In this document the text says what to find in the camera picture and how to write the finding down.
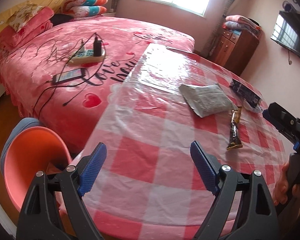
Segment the right hand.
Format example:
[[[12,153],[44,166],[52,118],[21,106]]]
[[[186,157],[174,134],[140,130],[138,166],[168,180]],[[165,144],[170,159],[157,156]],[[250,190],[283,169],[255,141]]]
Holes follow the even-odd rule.
[[[287,191],[289,188],[289,184],[287,181],[287,171],[289,168],[289,162],[286,162],[282,170],[280,172],[280,177],[275,184],[275,188],[273,191],[273,202],[274,205],[277,206],[278,204],[285,204],[288,200]],[[295,204],[297,205],[298,209],[300,208],[300,184],[295,184],[292,189],[293,197],[296,199]]]

